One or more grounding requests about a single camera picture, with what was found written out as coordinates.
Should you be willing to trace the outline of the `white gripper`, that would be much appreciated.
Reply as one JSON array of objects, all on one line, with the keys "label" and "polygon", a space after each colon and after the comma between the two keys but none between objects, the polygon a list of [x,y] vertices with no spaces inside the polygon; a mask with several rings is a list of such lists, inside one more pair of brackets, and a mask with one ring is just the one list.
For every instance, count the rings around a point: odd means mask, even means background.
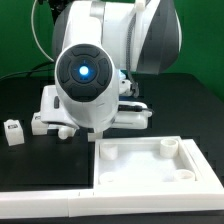
[{"label": "white gripper", "polygon": [[96,113],[93,115],[93,122],[90,122],[84,113],[80,115],[81,119],[77,120],[67,112],[58,97],[55,85],[44,87],[40,117],[43,123],[49,125],[67,126],[75,130],[87,128],[90,131],[105,131],[109,128],[146,129],[153,112],[144,103],[120,101],[118,111],[109,121],[102,116],[98,117]]}]

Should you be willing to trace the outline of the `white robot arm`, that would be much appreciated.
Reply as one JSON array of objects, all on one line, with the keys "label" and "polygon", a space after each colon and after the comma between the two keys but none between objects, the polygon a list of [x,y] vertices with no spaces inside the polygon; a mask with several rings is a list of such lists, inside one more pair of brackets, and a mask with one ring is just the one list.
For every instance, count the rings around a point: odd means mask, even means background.
[{"label": "white robot arm", "polygon": [[145,129],[152,112],[119,99],[139,94],[138,84],[121,72],[159,74],[180,48],[173,0],[70,3],[54,27],[55,83],[43,90],[41,121],[95,133]]}]

